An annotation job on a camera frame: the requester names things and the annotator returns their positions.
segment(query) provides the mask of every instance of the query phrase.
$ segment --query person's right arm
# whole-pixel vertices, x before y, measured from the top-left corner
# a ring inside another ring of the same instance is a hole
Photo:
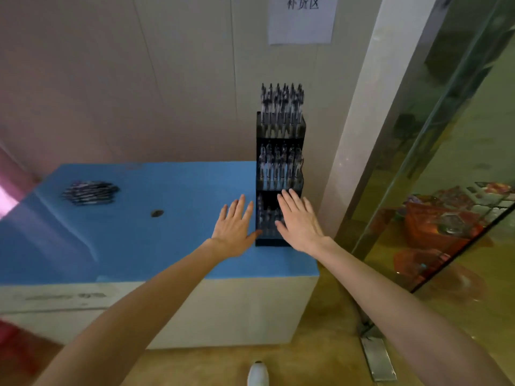
[[[278,200],[279,233],[340,281],[426,386],[512,385],[472,338],[324,236],[306,198],[283,190]]]

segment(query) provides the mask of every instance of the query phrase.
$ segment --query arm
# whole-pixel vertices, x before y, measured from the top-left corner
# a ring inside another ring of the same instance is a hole
[[[331,271],[425,385],[512,385],[472,338],[325,237],[306,198],[283,190],[278,199],[280,234]]]
[[[120,299],[61,350],[35,386],[119,385],[158,332],[200,281],[222,260],[241,255],[259,234],[247,235],[252,202],[222,208],[212,238]]]

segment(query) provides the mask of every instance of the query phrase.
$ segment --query white shoe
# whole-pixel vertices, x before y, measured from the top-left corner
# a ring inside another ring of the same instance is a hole
[[[269,386],[266,365],[260,360],[250,368],[247,386]]]

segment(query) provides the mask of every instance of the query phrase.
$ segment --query pink curtain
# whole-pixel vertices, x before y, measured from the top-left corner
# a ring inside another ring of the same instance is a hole
[[[37,185],[34,176],[24,171],[0,148],[0,218]]]

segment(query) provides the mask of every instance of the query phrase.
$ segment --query hand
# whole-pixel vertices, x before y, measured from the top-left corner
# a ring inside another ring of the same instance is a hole
[[[240,256],[261,234],[261,230],[256,230],[247,235],[254,203],[252,201],[249,203],[245,214],[241,217],[243,207],[245,207],[245,195],[241,195],[239,201],[232,202],[229,211],[227,211],[227,205],[220,211],[211,239],[222,257]]]
[[[281,193],[277,199],[286,226],[275,221],[277,230],[294,249],[313,255],[324,235],[311,203],[306,198],[301,200],[293,189],[289,193],[283,189]]]

